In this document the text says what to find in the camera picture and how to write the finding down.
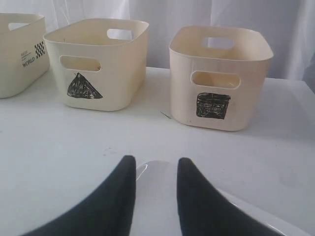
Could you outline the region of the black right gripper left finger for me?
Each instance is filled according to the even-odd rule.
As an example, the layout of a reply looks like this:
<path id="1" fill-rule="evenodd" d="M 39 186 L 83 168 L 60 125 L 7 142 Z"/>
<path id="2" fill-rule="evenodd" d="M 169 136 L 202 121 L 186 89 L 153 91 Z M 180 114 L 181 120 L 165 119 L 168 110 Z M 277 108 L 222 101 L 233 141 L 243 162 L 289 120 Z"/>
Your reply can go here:
<path id="1" fill-rule="evenodd" d="M 82 202 L 29 236 L 127 236 L 136 198 L 136 161 L 125 155 Z"/>

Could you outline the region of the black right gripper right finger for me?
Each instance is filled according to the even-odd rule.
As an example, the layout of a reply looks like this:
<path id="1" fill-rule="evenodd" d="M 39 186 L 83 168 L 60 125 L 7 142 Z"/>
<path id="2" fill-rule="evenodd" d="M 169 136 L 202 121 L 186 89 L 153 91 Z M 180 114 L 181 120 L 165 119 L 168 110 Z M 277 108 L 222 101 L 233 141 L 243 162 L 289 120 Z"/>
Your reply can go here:
<path id="1" fill-rule="evenodd" d="M 278 235 L 235 207 L 186 157 L 178 161 L 177 205 L 184 236 Z"/>

